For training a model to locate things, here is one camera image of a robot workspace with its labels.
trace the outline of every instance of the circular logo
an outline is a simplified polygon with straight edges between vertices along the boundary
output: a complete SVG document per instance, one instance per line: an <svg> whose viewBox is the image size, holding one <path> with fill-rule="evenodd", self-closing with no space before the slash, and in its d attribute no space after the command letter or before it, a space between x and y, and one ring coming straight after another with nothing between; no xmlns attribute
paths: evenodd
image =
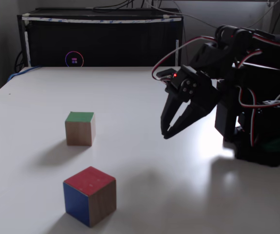
<svg viewBox="0 0 280 234"><path fill-rule="evenodd" d="M65 57L65 63L68 67L82 67L83 62L83 56L77 51L71 51Z"/></svg>

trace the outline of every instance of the red wire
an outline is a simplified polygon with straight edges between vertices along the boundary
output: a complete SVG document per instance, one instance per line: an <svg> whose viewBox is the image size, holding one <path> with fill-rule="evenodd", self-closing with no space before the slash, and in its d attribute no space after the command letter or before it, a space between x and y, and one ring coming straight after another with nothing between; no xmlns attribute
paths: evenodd
<svg viewBox="0 0 280 234"><path fill-rule="evenodd" d="M272 40L263 38L263 37L258 36L258 35L254 35L253 38L256 38L256 39L258 39L258 40L262 40L262 41L268 42L268 43L273 44L273 45L280 46L280 43L279 43L279 42L275 42L275 41L272 41Z"/></svg>
<svg viewBox="0 0 280 234"><path fill-rule="evenodd" d="M255 50L254 52L248 54L246 57L243 58L243 60L238 64L238 68L240 68L242 66L242 64L247 60L249 59L250 57L254 56L254 55L258 55L258 54L261 54L262 53L262 50Z"/></svg>
<svg viewBox="0 0 280 234"><path fill-rule="evenodd" d="M240 100L241 106L244 107L244 108L261 109L261 108L280 106L280 102L277 102L277 103L274 103L274 104L268 104L268 105L247 105L247 104L241 103L242 95L243 95L243 91L241 89L241 91L240 91L240 99L239 100Z"/></svg>
<svg viewBox="0 0 280 234"><path fill-rule="evenodd" d="M214 41L216 42L216 40L214 38L211 38L211 37L207 37L207 36L199 36L199 37L195 37L193 39L190 39L188 40L187 42L185 42L183 45L181 45L179 48L171 51L169 54L167 54L165 57L163 57L154 67L153 67L153 70L151 72L151 75L154 79L156 80L160 80L160 79L157 79L155 76L154 76L154 72L156 71L156 69L165 61L167 60L173 53L175 53L176 51L182 49L183 47L185 47L187 44L195 41L195 40L198 40L198 39L207 39L207 40L211 40L211 41Z"/></svg>
<svg viewBox="0 0 280 234"><path fill-rule="evenodd" d="M256 105L257 104L257 97L256 97L256 94L252 91L252 90L250 90L251 91L251 93L252 93L252 95L253 95L253 97L254 97L254 105ZM256 116L256 110L254 109L254 110L252 110L252 121L251 121L251 146L252 147L254 147L254 145L255 145L255 116Z"/></svg>

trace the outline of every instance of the wooden cube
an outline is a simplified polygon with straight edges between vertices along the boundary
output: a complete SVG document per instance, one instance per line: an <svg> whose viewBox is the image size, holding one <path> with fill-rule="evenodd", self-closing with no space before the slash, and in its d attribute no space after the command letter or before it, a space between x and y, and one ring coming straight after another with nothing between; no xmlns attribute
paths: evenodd
<svg viewBox="0 0 280 234"><path fill-rule="evenodd" d="M66 212L93 227L116 210L116 179L94 167L63 183Z"/></svg>
<svg viewBox="0 0 280 234"><path fill-rule="evenodd" d="M95 114L70 112L65 120L67 145L92 146L95 138Z"/></svg>

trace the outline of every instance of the white tape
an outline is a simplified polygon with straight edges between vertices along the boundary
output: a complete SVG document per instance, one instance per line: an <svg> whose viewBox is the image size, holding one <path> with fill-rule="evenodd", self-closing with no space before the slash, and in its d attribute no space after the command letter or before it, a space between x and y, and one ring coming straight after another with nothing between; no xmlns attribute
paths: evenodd
<svg viewBox="0 0 280 234"><path fill-rule="evenodd" d="M28 34L25 32L25 45L26 45L26 54L27 54L27 61L28 61L28 66L31 67L31 55L29 53L29 43L28 43Z"/></svg>
<svg viewBox="0 0 280 234"><path fill-rule="evenodd" d="M29 21L47 21L61 23L163 23L181 21L181 18L169 19L140 19L140 20L87 20L87 19L55 19L55 18L39 18L39 17L22 17L22 20Z"/></svg>
<svg viewBox="0 0 280 234"><path fill-rule="evenodd" d="M179 48L179 40L175 40L175 48ZM179 50L175 52L175 66L179 66Z"/></svg>

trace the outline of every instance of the white table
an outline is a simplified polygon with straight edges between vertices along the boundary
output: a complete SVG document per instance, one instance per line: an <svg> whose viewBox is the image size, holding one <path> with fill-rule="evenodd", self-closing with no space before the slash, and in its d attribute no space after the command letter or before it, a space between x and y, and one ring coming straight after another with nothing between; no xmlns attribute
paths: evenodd
<svg viewBox="0 0 280 234"><path fill-rule="evenodd" d="M165 85L150 68L41 68L0 89L0 234L278 234L280 167L233 160L215 110L164 140ZM96 113L91 148L68 147L70 111ZM62 182L94 166L117 211L89 229Z"/></svg>

